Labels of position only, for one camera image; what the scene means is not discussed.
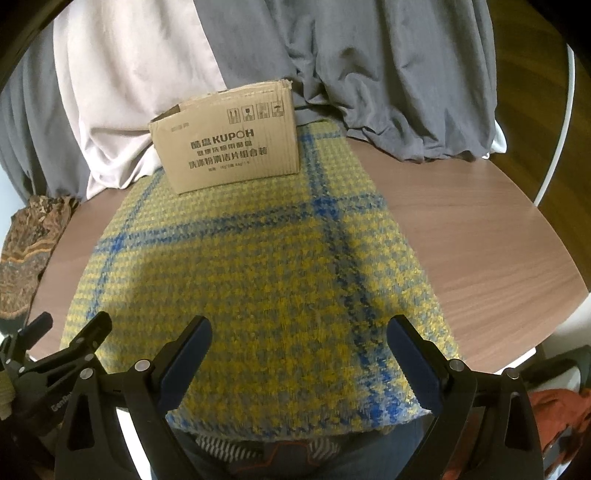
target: metal screw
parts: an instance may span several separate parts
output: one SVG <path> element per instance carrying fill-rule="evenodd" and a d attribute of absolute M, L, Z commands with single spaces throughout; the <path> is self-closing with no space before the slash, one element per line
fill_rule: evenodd
<path fill-rule="evenodd" d="M 464 364 L 464 362 L 462 362 L 459 358 L 452 358 L 449 361 L 449 368 L 456 372 L 461 372 L 462 370 L 464 370 L 465 366 L 466 365 Z"/>
<path fill-rule="evenodd" d="M 135 369 L 138 372 L 145 372 L 150 368 L 150 360 L 139 360 L 135 363 Z"/>
<path fill-rule="evenodd" d="M 86 380 L 86 379 L 92 377 L 92 374 L 94 372 L 95 371 L 93 369 L 91 369 L 91 368 L 85 368 L 82 372 L 80 372 L 80 378 L 82 380 Z"/>
<path fill-rule="evenodd" d="M 507 377 L 512 378 L 513 380 L 519 378 L 519 372 L 515 370 L 515 368 L 505 368 L 505 373 L 507 374 Z"/>

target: wooden floor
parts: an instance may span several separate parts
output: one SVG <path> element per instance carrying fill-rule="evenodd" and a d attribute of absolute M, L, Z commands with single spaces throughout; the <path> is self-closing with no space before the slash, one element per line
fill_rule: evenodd
<path fill-rule="evenodd" d="M 509 150 L 492 161 L 533 200 L 556 149 L 566 105 L 568 63 L 560 34 L 525 0 L 491 0 L 496 118 Z M 591 287 L 591 79 L 577 62 L 573 116 L 540 211 Z"/>

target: knit fabric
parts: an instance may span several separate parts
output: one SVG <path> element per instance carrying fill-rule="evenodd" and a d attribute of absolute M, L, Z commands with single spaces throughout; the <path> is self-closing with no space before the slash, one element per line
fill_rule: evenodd
<path fill-rule="evenodd" d="M 196 314 L 213 345 L 169 422 L 233 440 L 330 436 L 422 411 L 386 344 L 397 313 L 457 345 L 383 197 L 330 122 L 298 129 L 301 171 L 181 196 L 140 180 L 98 242 L 62 346 L 113 318 L 108 371 L 152 358 Z"/>

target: wooden table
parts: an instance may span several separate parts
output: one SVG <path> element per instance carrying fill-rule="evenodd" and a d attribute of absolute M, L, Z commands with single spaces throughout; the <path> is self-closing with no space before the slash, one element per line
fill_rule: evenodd
<path fill-rule="evenodd" d="M 548 222 L 491 162 L 400 163 L 364 142 L 350 144 L 426 269 L 471 368 L 504 367 L 587 296 Z M 37 358 L 59 347 L 78 280 L 125 195 L 107 190 L 82 204 L 56 247 L 31 312 L 48 310 L 55 321 L 32 351 Z"/>

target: cardboard box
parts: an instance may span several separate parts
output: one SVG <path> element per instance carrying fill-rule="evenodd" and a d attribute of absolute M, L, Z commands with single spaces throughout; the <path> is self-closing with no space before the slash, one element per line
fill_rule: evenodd
<path fill-rule="evenodd" d="M 287 80 L 246 85 L 179 103 L 150 122 L 171 187 L 189 192 L 300 171 Z"/>

